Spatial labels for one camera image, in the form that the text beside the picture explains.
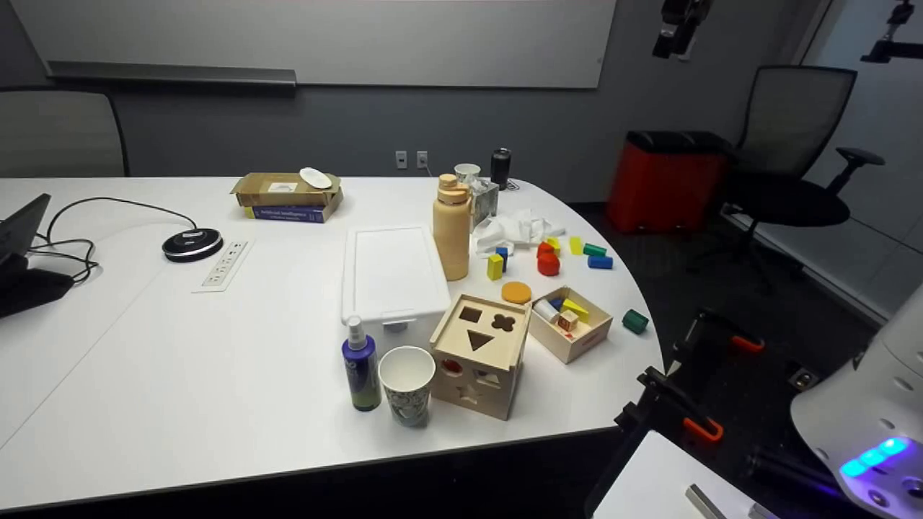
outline laptop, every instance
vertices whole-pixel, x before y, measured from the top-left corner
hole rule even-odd
[[[53,196],[39,196],[0,223],[0,317],[62,300],[75,279],[29,269],[29,248]]]

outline shape sorter hole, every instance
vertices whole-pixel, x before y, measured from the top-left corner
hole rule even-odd
[[[477,375],[477,383],[492,388],[492,390],[499,390],[499,378],[497,378],[493,372],[480,372],[480,375]]]
[[[480,320],[483,320],[483,313],[480,313],[480,310],[466,305],[458,317],[463,317],[463,320],[469,320],[469,324],[480,324]]]
[[[470,343],[474,353],[486,350],[492,341],[493,341],[492,336],[469,329],[469,343]]]
[[[463,375],[463,365],[458,360],[441,360],[441,372],[458,378]]]
[[[466,390],[458,388],[458,401],[477,408],[480,405],[477,390],[470,383]]]
[[[492,329],[513,333],[516,317],[493,316]]]

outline paper cup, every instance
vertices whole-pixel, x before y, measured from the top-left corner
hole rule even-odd
[[[407,427],[424,427],[431,421],[431,392],[435,378],[435,360],[422,346],[396,346],[379,360],[379,382],[396,414]]]

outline black chair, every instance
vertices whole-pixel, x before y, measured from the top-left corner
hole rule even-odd
[[[737,245],[737,259],[753,256],[753,238],[763,223],[797,229],[842,225],[852,212],[841,190],[854,170],[887,164],[869,150],[838,148],[845,158],[842,174],[825,187],[806,179],[833,137],[854,82],[854,70],[829,68],[763,68],[756,72],[737,163],[720,190],[724,215],[750,220]],[[774,292],[760,264],[756,256],[756,272],[766,288]]]

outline office chair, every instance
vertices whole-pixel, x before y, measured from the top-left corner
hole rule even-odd
[[[120,114],[105,94],[0,89],[0,176],[128,176]]]
[[[774,287],[763,269],[763,256],[753,254],[756,225],[842,225],[852,212],[841,200],[841,190],[861,168],[887,164],[869,150],[838,148],[845,158],[841,176],[825,187],[806,179],[833,137],[854,82],[858,72],[829,68],[760,68],[753,78],[745,134],[720,190],[720,205],[728,217],[741,215],[750,220],[734,256],[753,256],[769,292]]]

